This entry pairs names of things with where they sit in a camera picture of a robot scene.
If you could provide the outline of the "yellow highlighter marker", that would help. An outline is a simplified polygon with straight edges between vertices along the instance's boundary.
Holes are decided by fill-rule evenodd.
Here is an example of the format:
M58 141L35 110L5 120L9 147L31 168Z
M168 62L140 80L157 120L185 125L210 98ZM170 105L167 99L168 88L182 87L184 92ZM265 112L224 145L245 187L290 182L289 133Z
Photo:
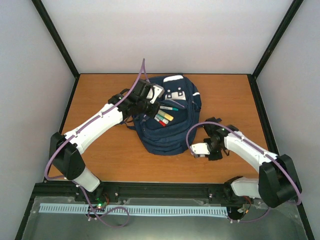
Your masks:
M167 119L168 121L172 121L174 119L173 116L169 115L168 113L162 111L162 110L159 110L158 111L158 114L162 117L164 117L165 119Z

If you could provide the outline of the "green whiteboard marker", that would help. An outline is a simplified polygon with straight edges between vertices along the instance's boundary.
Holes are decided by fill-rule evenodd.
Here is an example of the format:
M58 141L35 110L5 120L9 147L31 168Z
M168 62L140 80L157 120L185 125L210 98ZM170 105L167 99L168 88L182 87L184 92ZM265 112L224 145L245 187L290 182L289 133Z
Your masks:
M171 107L171 106L160 106L159 107L161 110L170 110L170 111L178 111L179 109L176 107Z

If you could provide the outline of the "green white glue stick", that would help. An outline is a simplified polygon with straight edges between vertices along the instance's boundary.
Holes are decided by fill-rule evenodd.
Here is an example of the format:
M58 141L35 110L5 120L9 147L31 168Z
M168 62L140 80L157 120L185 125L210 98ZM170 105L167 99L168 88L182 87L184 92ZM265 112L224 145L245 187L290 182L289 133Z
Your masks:
M156 116L155 116L157 119L159 119L160 121L162 121L164 124L168 124L169 123L169 120L168 119L166 119L165 117L163 117L163 116L161 116L161 115L159 115L159 114L157 114Z

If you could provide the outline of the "red whiteboard marker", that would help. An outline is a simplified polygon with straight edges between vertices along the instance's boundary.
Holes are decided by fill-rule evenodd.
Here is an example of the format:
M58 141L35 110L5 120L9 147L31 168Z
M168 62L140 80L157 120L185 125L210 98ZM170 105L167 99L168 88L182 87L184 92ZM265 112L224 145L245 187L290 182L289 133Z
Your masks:
M166 124L165 124L163 121L161 121L160 119L158 119L157 117L155 117L154 119L155 119L159 124L161 124L163 127L166 126Z

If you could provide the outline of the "navy blue student backpack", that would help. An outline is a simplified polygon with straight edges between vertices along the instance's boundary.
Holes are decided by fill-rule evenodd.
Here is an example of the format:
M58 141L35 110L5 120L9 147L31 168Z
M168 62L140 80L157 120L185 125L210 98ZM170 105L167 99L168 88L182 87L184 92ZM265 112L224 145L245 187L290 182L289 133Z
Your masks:
M157 99L160 106L174 107L178 111L163 111L173 116L166 126L159 124L154 118L144 114L133 117L133 126L128 129L137 133L145 149L154 155L174 156L182 154L195 139L196 133L188 130L199 122L202 108L201 95L194 83L186 76L167 75L155 76L150 83L162 86L163 95Z

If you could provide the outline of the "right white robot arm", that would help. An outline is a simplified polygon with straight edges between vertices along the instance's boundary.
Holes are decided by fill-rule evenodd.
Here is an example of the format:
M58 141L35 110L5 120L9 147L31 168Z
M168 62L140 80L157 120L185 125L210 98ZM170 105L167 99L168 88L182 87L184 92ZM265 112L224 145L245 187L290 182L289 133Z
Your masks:
M223 126L220 122L220 118L206 119L204 130L208 138L204 142L208 159L219 160L223 153L233 152L258 173L258 178L238 176L228 180L232 195L261 199L271 208L288 201L300 205L302 187L292 158L270 152L248 139L235 126Z

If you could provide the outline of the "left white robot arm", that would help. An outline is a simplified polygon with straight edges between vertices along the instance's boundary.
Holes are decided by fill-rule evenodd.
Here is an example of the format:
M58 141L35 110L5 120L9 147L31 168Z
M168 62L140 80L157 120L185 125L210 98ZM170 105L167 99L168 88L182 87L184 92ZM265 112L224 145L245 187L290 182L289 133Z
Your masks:
M128 117L139 114L155 117L160 109L157 98L163 93L162 86L138 79L130 89L113 95L99 112L80 126L51 136L49 166L83 187L92 201L101 200L104 195L101 180L86 167L82 154L102 134Z

